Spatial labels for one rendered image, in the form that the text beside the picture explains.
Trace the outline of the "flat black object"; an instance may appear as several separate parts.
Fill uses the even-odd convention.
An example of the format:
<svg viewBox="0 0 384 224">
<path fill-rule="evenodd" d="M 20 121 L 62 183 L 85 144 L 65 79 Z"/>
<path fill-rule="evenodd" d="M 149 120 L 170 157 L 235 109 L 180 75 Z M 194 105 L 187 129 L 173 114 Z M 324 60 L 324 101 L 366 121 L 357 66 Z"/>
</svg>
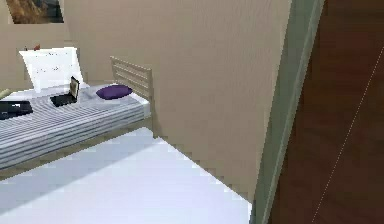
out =
<svg viewBox="0 0 384 224">
<path fill-rule="evenodd" d="M 0 101 L 0 120 L 23 116 L 33 112 L 29 101 Z"/>
</svg>

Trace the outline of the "dark brown wooden door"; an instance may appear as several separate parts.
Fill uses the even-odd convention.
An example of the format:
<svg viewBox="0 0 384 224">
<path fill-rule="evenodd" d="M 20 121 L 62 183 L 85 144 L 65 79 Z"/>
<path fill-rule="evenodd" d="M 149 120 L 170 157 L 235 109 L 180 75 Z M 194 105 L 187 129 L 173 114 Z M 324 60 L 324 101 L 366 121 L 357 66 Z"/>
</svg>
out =
<svg viewBox="0 0 384 224">
<path fill-rule="evenodd" d="M 384 0 L 325 0 L 268 224 L 384 224 Z"/>
</svg>

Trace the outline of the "framed brown picture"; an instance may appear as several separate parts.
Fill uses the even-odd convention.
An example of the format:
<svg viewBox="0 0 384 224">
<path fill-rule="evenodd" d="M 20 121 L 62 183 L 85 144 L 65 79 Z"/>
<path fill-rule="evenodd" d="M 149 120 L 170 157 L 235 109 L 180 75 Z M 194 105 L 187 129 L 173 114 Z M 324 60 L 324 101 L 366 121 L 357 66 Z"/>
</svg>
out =
<svg viewBox="0 0 384 224">
<path fill-rule="evenodd" d="M 59 0 L 5 0 L 14 24 L 63 23 Z"/>
</svg>

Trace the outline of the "white pillow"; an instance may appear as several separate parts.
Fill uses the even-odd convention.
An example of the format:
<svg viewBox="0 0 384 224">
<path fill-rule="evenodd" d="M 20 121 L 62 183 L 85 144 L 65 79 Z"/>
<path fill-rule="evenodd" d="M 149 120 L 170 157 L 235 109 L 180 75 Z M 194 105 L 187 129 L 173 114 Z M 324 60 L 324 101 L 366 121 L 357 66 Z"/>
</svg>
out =
<svg viewBox="0 0 384 224">
<path fill-rule="evenodd" d="M 21 50 L 35 91 L 69 84 L 71 77 L 84 82 L 75 47 Z"/>
</svg>

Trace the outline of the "wooden bed with striped cover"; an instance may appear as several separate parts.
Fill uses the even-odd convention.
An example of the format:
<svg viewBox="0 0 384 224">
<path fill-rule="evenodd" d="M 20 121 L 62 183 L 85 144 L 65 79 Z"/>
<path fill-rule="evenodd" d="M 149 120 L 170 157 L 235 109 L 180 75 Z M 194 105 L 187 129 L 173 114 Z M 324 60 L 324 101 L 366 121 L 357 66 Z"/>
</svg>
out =
<svg viewBox="0 0 384 224">
<path fill-rule="evenodd" d="M 31 113 L 0 120 L 0 181 L 138 128 L 154 128 L 152 70 L 116 57 L 111 67 L 114 84 L 128 85 L 131 94 L 104 100 L 90 86 L 61 107 L 45 94 L 30 100 Z"/>
</svg>

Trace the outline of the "purple cushion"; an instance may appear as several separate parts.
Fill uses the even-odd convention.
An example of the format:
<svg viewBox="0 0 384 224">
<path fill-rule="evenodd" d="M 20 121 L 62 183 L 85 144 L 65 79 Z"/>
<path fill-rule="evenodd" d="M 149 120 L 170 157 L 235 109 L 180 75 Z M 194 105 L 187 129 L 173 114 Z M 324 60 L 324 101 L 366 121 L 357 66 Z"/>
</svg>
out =
<svg viewBox="0 0 384 224">
<path fill-rule="evenodd" d="M 126 85 L 110 85 L 99 89 L 96 94 L 104 100 L 113 100 L 125 97 L 133 92 L 133 89 Z"/>
</svg>

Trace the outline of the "black laptop computer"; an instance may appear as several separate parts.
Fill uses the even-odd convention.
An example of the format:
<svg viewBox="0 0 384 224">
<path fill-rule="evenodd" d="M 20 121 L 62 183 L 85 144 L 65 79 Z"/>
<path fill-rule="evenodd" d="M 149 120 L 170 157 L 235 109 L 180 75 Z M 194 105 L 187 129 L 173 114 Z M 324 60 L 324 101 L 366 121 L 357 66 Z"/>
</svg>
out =
<svg viewBox="0 0 384 224">
<path fill-rule="evenodd" d="M 70 84 L 69 84 L 69 92 L 66 94 L 62 94 L 62 95 L 52 96 L 51 102 L 56 107 L 76 103 L 79 88 L 80 88 L 79 81 L 74 76 L 72 76 Z"/>
</svg>

